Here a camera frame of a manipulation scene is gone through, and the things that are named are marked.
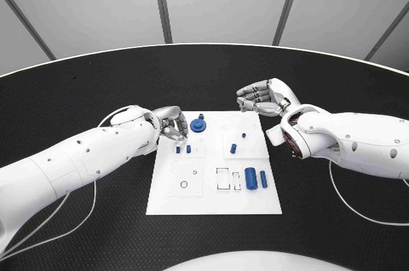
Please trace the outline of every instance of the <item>white plastic board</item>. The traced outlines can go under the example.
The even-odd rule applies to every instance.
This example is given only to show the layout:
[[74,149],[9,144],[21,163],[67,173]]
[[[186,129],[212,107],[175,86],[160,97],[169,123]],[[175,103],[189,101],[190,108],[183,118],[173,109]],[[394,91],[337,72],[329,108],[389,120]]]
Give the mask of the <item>white plastic board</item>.
[[[160,137],[147,215],[283,214],[258,114],[183,113],[189,121],[188,142]],[[190,122],[201,113],[208,127],[195,133]],[[255,190],[247,189],[247,167],[255,168]],[[261,170],[267,172],[268,188],[263,188]]]

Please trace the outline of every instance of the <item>black textured tabletop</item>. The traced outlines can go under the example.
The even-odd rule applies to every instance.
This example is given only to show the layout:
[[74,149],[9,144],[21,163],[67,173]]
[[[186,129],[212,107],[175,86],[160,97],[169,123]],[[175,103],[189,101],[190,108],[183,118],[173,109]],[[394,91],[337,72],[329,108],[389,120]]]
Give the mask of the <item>black textured tabletop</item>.
[[[61,60],[0,78],[0,167],[97,127],[127,105],[238,110],[237,90],[270,78],[290,85],[301,103],[330,112],[409,120],[409,77],[371,64],[274,47],[142,47]],[[264,130],[280,123],[280,118],[260,119]],[[270,142],[268,152],[283,215],[147,216],[153,152],[98,180],[97,207],[82,227],[0,262],[0,269],[165,270],[215,253],[274,250],[353,270],[408,270],[409,227],[379,225],[349,210],[333,189],[327,160],[293,158],[290,148]],[[346,201],[365,215],[409,222],[402,180],[336,166],[333,174]],[[12,243],[42,223],[58,202],[35,215]],[[93,184],[72,192],[25,246],[71,230],[91,205]]]

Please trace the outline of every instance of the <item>robotic arm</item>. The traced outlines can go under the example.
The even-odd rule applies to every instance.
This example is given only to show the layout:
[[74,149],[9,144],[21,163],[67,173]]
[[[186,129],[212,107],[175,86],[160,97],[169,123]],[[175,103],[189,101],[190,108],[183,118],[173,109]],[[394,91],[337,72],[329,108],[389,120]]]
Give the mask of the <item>robotic arm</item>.
[[160,135],[188,136],[179,107],[130,106],[97,127],[0,169],[0,255],[29,218],[64,195],[157,149]]
[[238,90],[241,110],[283,116],[267,131],[273,145],[288,143],[294,156],[322,157],[385,178],[409,179],[409,121],[386,115],[340,113],[301,104],[278,79]]

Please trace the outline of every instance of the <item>robotic hand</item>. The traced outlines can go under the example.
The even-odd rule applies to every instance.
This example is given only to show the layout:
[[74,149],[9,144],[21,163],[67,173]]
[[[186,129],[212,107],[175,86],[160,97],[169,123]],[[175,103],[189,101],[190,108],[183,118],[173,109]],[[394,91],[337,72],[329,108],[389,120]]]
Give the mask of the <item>robotic hand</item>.
[[301,104],[278,79],[238,90],[241,111],[283,116],[267,131],[273,145],[287,142],[294,156],[322,157],[385,178],[409,179],[409,121],[386,115],[339,113]]
[[55,200],[97,181],[134,156],[153,152],[160,135],[185,141],[189,130],[179,107],[123,109],[111,114],[117,113],[111,126],[85,131],[0,168],[0,255],[25,222]]

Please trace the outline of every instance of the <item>white platform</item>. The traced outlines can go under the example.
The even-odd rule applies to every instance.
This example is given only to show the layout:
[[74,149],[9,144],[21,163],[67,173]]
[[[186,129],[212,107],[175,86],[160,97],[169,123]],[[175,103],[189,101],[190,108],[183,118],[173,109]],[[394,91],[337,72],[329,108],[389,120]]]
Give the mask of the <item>white platform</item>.
[[237,251],[196,258],[166,271],[349,271],[326,261],[275,251]]
[[[183,113],[189,126],[202,113],[208,128],[201,133],[190,130],[186,144],[160,137],[147,215],[281,214],[258,114],[237,111]],[[247,189],[247,167],[257,171],[255,190]],[[268,188],[263,188],[261,170],[267,172]]]

